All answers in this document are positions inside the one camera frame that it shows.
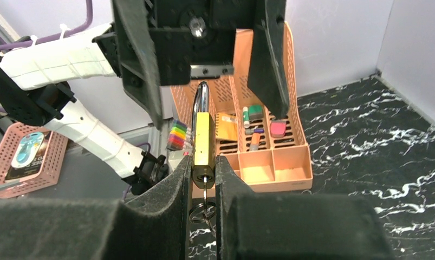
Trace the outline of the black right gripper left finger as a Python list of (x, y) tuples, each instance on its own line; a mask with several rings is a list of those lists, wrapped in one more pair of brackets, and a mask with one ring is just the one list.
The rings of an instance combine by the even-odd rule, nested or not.
[(191, 156), (120, 200), (0, 200), (0, 259), (186, 259)]

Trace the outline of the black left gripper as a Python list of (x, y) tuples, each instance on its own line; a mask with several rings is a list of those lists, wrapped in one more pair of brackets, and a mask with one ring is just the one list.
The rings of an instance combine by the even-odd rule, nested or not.
[(290, 104), (285, 8), (286, 1), (112, 1), (113, 21), (93, 42), (125, 93), (161, 129), (160, 86), (229, 74), (237, 29), (252, 28), (248, 87), (280, 119)]

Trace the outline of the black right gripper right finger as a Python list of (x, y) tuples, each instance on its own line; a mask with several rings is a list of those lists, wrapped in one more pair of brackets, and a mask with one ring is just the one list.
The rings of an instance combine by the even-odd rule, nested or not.
[(254, 192), (216, 159), (218, 259), (394, 259), (371, 204), (340, 194)]

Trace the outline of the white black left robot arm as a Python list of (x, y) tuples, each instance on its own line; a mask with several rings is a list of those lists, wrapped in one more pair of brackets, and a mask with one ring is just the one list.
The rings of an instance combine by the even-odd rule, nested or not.
[(283, 65), (285, 1), (113, 1), (114, 21), (0, 45), (0, 103), (16, 121), (60, 133), (107, 163), (140, 195), (165, 178), (163, 160), (93, 117), (68, 81), (117, 76), (157, 128), (160, 87), (199, 80), (192, 107), (195, 185), (215, 183), (209, 79), (234, 71), (236, 31), (253, 32), (248, 86), (276, 116), (289, 110)]

